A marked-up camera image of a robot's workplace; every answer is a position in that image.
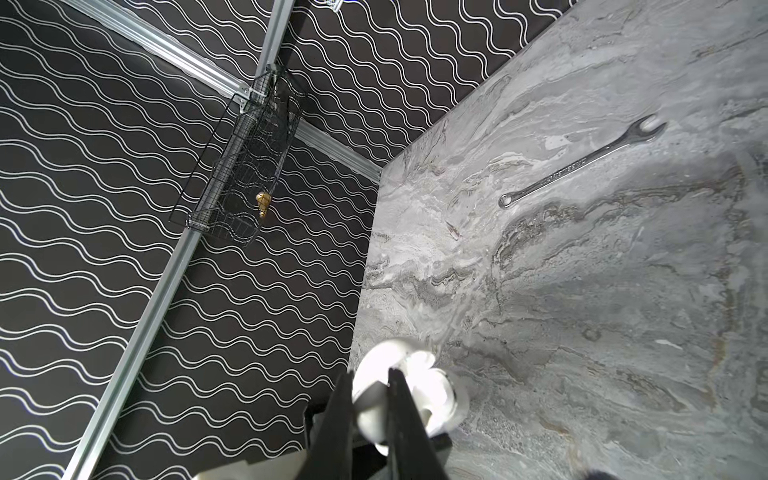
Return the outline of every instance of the black wire basket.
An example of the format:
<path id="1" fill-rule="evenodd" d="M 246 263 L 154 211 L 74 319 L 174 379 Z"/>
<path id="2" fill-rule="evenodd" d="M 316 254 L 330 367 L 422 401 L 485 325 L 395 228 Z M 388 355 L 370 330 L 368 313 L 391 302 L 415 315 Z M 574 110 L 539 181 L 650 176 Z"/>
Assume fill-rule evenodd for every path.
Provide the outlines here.
<path id="1" fill-rule="evenodd" d="M 239 114 L 235 98 L 230 101 L 171 213 L 176 223 L 183 219 L 186 227 L 241 247 L 253 242 L 268 214 L 306 97 L 284 68 L 258 77 L 253 90 Z M 215 145 L 227 135 L 217 155 Z M 185 207 L 191 198 L 198 199 L 194 208 Z"/>

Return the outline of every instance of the wrench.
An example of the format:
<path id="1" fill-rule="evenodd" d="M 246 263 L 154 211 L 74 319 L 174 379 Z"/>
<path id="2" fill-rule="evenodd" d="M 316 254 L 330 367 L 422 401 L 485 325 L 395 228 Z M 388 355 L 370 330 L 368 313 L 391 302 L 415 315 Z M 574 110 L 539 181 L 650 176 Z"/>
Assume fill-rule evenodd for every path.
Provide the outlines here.
<path id="1" fill-rule="evenodd" d="M 535 184 L 529 185 L 522 190 L 507 192 L 506 194 L 501 195 L 498 198 L 498 205 L 501 208 L 509 208 L 514 202 L 520 200 L 521 198 L 527 197 L 528 195 L 534 193 L 536 190 L 546 187 L 555 180 L 558 180 L 571 172 L 575 172 L 579 168 L 586 167 L 595 160 L 600 160 L 602 157 L 605 157 L 611 152 L 615 152 L 616 150 L 631 144 L 639 144 L 641 142 L 653 140 L 655 137 L 661 135 L 661 132 L 663 132 L 664 128 L 667 127 L 667 124 L 663 123 L 651 131 L 645 131 L 640 128 L 640 126 L 644 121 L 653 117 L 654 115 L 655 114 L 650 114 L 646 117 L 642 117 L 640 120 L 635 121 L 632 125 L 629 126 L 627 131 L 625 131 L 616 140 L 612 141 L 608 145 L 605 145 L 604 147 L 598 148 L 596 151 L 592 152 L 586 157 L 576 160 L 574 163 L 568 165 L 567 167 L 561 168 L 560 170 L 554 172 L 552 175 L 542 178 Z"/>

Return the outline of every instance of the metal frame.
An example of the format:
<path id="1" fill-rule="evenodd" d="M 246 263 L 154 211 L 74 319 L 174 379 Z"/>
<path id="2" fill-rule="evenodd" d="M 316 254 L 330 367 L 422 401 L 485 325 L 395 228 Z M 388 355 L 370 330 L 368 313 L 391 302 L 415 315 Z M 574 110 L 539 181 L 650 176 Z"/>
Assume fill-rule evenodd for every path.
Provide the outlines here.
<path id="1" fill-rule="evenodd" d="M 241 99 L 240 104 L 244 104 L 252 93 L 253 89 L 245 81 L 217 67 L 208 59 L 182 45 L 176 38 L 167 35 L 139 18 L 132 11 L 118 5 L 114 0 L 61 1 L 93 18 L 104 27 L 140 45 L 150 53 L 163 58 L 192 78 L 202 81 L 225 98 L 232 98 L 236 95 L 237 98 Z M 259 63 L 256 66 L 257 77 L 264 73 L 267 65 L 273 63 L 277 58 L 277 52 L 280 50 L 285 32 L 285 28 L 280 29 L 278 25 L 287 25 L 292 10 L 293 2 L 275 1 L 270 23 L 266 29 L 264 45 L 259 56 Z M 301 121 L 296 131 L 296 138 L 328 155 L 332 160 L 346 165 L 350 170 L 363 175 L 374 184 L 379 183 L 382 171 L 380 166 L 308 122 Z"/>
<path id="2" fill-rule="evenodd" d="M 124 9 L 120 10 L 120 12 L 123 12 L 122 17 L 109 17 L 111 13 L 118 15 L 118 11 L 115 9 L 115 5 L 112 4 L 111 0 L 88 0 L 87 2 L 86 0 L 63 1 L 78 9 L 79 7 L 84 7 L 84 13 L 86 15 L 90 15 L 89 12 L 94 13 L 97 15 L 94 18 L 100 22 L 100 18 L 104 19 L 107 23 L 103 23 L 103 25 L 108 28 L 111 28 L 109 25 L 117 25 L 121 28 L 125 27 L 122 30 L 128 31 L 131 35 L 139 35 L 141 32 L 146 33 L 142 30 L 144 27 L 136 27 L 131 30 L 126 25 L 120 23 L 121 20 L 126 19 L 126 10 Z M 292 9 L 293 0 L 275 0 L 272 14 L 270 15 L 269 27 L 267 28 L 267 37 L 272 38 L 272 40 L 270 40 L 270 46 L 261 51 L 257 72 L 261 71 L 263 73 L 266 71 L 266 66 L 275 61 L 280 46 L 280 42 L 277 39 L 283 37 Z M 130 20 L 135 25 L 139 25 L 139 22 L 136 21 L 134 16 L 131 16 Z M 149 41 L 154 40 L 156 39 L 153 37 L 149 38 L 147 41 L 137 41 L 137 43 L 144 46 Z M 165 46 L 170 45 L 163 42 L 158 42 L 158 44 Z M 175 55 L 173 58 L 185 59 L 186 57 L 185 55 Z M 219 82 L 218 85 L 226 86 L 223 82 Z M 246 91 L 248 92 L 248 95 L 251 94 L 250 88 Z M 249 115 L 241 116 L 240 121 L 235 125 L 235 131 L 242 131 L 243 129 L 247 131 L 252 122 L 253 119 L 251 119 Z M 228 155 L 239 151 L 242 147 L 244 138 L 244 135 L 234 135 L 230 142 L 228 142 L 222 157 L 227 157 Z M 227 168 L 231 168 L 231 166 L 226 161 L 219 162 L 216 166 L 216 169 L 220 174 L 228 174 Z M 206 189 L 200 204 L 202 206 L 211 204 L 215 201 L 218 193 L 219 192 L 214 188 Z M 178 240 L 174 252 L 171 254 L 170 259 L 163 270 L 160 281 L 157 282 L 157 285 L 152 292 L 152 297 L 149 299 L 147 307 L 141 314 L 136 330 L 134 330 L 131 335 L 131 340 L 128 342 L 128 346 L 123 352 L 123 356 L 120 358 L 118 367 L 112 374 L 107 388 L 104 391 L 104 395 L 101 396 L 96 411 L 88 422 L 88 426 L 78 443 L 78 447 L 75 449 L 74 454 L 67 465 L 62 480 L 88 480 L 93 474 L 98 459 L 101 457 L 101 453 L 104 451 L 104 447 L 107 445 L 107 441 L 114 429 L 114 425 L 118 421 L 118 416 L 123 409 L 123 404 L 125 404 L 125 400 L 134 386 L 139 369 L 141 368 L 142 363 L 144 363 L 144 358 L 147 356 L 147 352 L 152 346 L 154 337 L 157 335 L 157 331 L 160 329 L 160 325 L 163 322 L 168 306 L 176 294 L 181 278 L 184 276 L 184 271 L 187 269 L 192 255 L 197 248 L 197 243 L 200 241 L 201 235 L 202 234 L 199 231 L 190 228 L 185 228 L 184 232 L 181 234 L 181 238 Z"/>

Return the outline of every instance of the marble surface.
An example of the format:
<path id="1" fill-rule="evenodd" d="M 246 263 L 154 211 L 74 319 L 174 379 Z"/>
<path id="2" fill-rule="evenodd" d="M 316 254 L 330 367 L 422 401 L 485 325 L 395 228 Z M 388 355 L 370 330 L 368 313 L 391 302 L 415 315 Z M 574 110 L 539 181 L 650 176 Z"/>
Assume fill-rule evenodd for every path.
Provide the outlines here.
<path id="1" fill-rule="evenodd" d="M 352 364 L 415 336 L 464 379 L 453 478 L 768 475 L 766 31 L 764 0 L 584 0 L 386 167 Z"/>

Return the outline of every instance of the wavy line pattern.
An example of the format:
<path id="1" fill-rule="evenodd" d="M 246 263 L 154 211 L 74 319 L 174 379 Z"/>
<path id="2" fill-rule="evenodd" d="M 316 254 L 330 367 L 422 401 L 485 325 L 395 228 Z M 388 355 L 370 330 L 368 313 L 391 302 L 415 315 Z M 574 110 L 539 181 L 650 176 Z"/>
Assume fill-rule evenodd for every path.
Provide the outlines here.
<path id="1" fill-rule="evenodd" d="M 346 369 L 376 186 L 299 141 L 283 172 L 247 250 L 201 242 L 95 478 L 301 448 L 303 407 Z"/>
<path id="2" fill-rule="evenodd" d="M 234 74 L 253 71 L 268 8 L 121 1 Z M 12 319 L 0 327 L 0 376 L 11 379 L 0 419 L 14 419 L 0 422 L 0 449 L 30 452 L 11 478 L 60 478 L 179 236 L 167 215 L 227 103 L 55 0 L 8 0 L 0 23 L 0 266 L 10 273 L 0 314 Z M 390 130 L 418 125 L 384 110 L 390 124 L 357 134 L 378 128 L 404 147 Z M 372 152 L 390 148 L 364 138 Z M 214 136 L 214 151 L 225 143 Z M 200 244 L 95 478 L 187 480 L 302 447 L 304 406 L 347 367 L 376 195 L 292 146 L 257 241 Z"/>
<path id="3" fill-rule="evenodd" d="M 306 118 L 392 160 L 560 18 L 568 0 L 297 3 L 281 57 L 310 87 Z"/>
<path id="4" fill-rule="evenodd" d="M 0 55 L 0 476 L 61 478 L 226 102 L 54 0 L 0 4 Z"/>

